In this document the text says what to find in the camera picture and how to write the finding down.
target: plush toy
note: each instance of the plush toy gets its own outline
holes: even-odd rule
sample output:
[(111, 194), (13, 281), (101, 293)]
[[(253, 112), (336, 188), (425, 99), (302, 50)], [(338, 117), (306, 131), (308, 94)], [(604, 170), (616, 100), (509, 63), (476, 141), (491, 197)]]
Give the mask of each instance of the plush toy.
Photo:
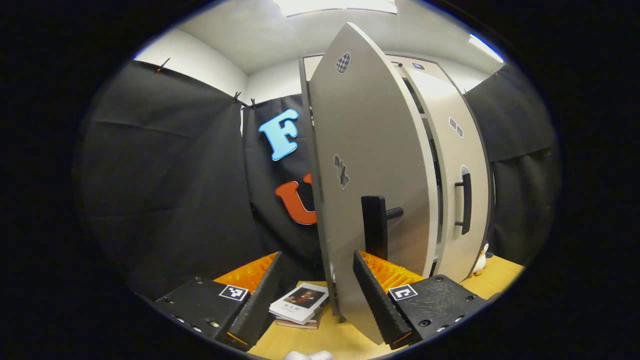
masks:
[(314, 352), (313, 354), (305, 355), (301, 352), (290, 351), (285, 355), (282, 360), (332, 360), (333, 354), (329, 351), (323, 350)]
[(488, 255), (486, 252), (487, 249), (489, 249), (489, 243), (486, 243), (482, 248), (482, 250), (480, 250), (480, 256), (478, 257), (478, 261), (476, 261), (476, 266), (474, 267), (474, 271), (472, 271), (471, 274), (469, 274), (469, 278), (471, 278), (473, 275), (475, 276), (482, 275), (484, 266), (486, 265), (486, 258)]

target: stack of books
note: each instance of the stack of books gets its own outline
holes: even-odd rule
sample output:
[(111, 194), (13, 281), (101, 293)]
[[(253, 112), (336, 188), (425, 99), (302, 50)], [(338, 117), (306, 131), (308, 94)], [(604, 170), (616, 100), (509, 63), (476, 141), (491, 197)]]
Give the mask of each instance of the stack of books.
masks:
[(318, 315), (314, 315), (306, 324), (300, 325), (295, 322), (288, 321), (282, 316), (276, 316), (276, 320), (274, 321), (278, 325), (288, 326), (288, 327), (297, 327), (299, 329), (317, 329), (319, 326), (319, 317)]
[(303, 282), (297, 288), (276, 300), (269, 306), (269, 312), (276, 316), (278, 325), (300, 329), (317, 329), (318, 312), (329, 299), (324, 286)]

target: clip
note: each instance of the clip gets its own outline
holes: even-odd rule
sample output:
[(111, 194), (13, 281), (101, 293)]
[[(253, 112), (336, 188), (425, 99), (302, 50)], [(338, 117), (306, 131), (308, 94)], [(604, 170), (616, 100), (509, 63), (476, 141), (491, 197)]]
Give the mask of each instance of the clip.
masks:
[(160, 72), (160, 70), (162, 70), (164, 68), (164, 66), (166, 65), (166, 62), (169, 61), (169, 59), (165, 60), (162, 65), (160, 65), (160, 67), (156, 70), (156, 72)]

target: white ceiling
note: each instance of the white ceiling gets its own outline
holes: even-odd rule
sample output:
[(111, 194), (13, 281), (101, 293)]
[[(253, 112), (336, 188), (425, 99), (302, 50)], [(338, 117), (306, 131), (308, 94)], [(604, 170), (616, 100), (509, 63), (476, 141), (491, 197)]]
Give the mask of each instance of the white ceiling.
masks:
[(384, 51), (437, 56), (487, 73), (500, 67), (468, 42), (471, 29), (450, 15), (419, 0), (396, 0), (396, 6), (397, 15), (325, 10), (287, 18), (271, 0), (228, 0), (217, 2), (178, 28), (219, 51), (248, 75), (300, 56), (323, 53), (347, 21)]

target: blue letter f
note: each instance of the blue letter f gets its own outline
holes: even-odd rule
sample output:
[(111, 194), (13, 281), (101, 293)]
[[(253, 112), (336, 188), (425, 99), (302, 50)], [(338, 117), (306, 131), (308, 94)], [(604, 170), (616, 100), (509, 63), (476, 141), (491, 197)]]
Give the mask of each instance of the blue letter f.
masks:
[[(291, 120), (287, 119), (297, 119), (298, 113), (296, 110), (288, 109), (275, 118), (265, 122), (264, 124), (258, 127), (260, 132), (263, 132), (267, 135), (267, 139), (271, 144), (271, 148), (273, 149), (273, 154), (271, 154), (271, 159), (273, 161), (278, 161), (288, 154), (292, 153), (293, 150), (298, 148), (298, 144), (296, 142), (290, 142), (287, 139), (287, 135), (295, 138), (298, 135), (298, 129), (293, 124)], [(280, 127), (280, 122), (283, 120), (287, 120)]]

